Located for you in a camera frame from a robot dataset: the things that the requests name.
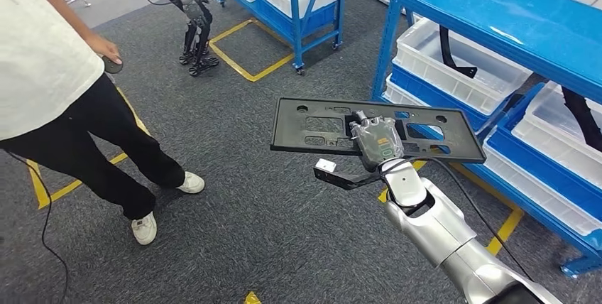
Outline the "person's hand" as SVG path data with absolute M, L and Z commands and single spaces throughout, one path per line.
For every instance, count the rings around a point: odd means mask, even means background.
M 121 65 L 122 60 L 117 46 L 111 41 L 93 33 L 85 38 L 86 43 L 98 55 L 107 57 L 112 62 Z

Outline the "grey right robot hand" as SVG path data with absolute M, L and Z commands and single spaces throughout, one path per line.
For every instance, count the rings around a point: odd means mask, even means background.
M 377 116 L 368 118 L 361 110 L 355 111 L 356 120 L 349 124 L 351 138 L 361 152 L 361 161 L 368 172 L 390 159 L 402 158 L 404 148 L 396 129 L 396 120 Z

